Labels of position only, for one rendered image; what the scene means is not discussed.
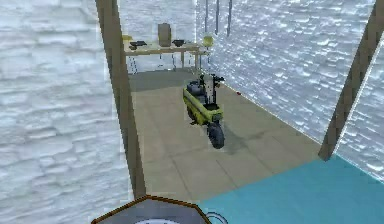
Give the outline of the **pale wooden table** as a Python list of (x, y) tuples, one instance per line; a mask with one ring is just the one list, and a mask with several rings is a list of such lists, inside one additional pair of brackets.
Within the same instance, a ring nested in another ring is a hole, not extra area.
[(137, 74), (138, 69), (135, 62), (135, 57), (145, 56), (145, 55), (158, 55), (162, 57), (163, 54), (171, 54), (174, 56), (176, 53), (180, 54), (181, 66), (185, 67), (185, 53), (194, 56), (194, 70), (198, 71), (201, 68), (201, 56), (206, 55), (205, 51), (202, 50), (202, 45), (198, 43), (184, 43), (181, 47), (176, 47), (171, 43), (170, 47), (161, 47), (158, 43), (146, 43), (145, 46), (140, 46), (136, 50), (131, 50), (129, 48), (130, 42), (134, 41), (124, 41), (124, 51), (125, 55), (129, 58), (130, 65), (132, 67), (132, 73)]

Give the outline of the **yellow-green motor scooter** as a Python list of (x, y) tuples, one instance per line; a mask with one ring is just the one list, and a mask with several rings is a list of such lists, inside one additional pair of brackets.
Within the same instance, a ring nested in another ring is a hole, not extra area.
[(212, 77), (211, 94), (208, 94), (208, 87), (201, 75), (197, 80), (190, 81), (183, 89), (183, 101), (187, 113), (192, 120), (191, 125), (198, 124), (207, 127), (207, 135), (215, 149), (224, 146), (225, 136), (220, 125), (223, 119), (223, 110), (217, 104), (216, 89), (224, 81), (223, 77), (210, 74)]

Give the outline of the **tan rectangular box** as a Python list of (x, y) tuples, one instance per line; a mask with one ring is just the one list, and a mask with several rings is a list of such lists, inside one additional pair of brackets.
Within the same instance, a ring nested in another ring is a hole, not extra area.
[(158, 43), (161, 47), (171, 46), (171, 27), (168, 23), (158, 25)]

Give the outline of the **grey octagonal table orange rim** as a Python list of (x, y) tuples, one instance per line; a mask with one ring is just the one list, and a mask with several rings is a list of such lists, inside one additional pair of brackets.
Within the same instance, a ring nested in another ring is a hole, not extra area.
[(146, 195), (95, 218), (90, 224), (149, 224), (151, 219), (175, 224), (212, 224), (193, 203)]

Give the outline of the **brown door frame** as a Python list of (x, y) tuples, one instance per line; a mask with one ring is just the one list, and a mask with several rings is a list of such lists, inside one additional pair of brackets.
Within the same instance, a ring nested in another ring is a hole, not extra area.
[[(97, 7), (132, 193), (138, 199), (146, 195), (146, 187), (127, 72), (126, 54), (122, 41), (118, 4), (117, 0), (94, 1)], [(329, 160), (336, 149), (342, 130), (352, 111), (357, 94), (362, 88), (363, 80), (383, 33), (384, 0), (375, 0), (353, 63), (318, 152), (318, 156), (324, 161)]]

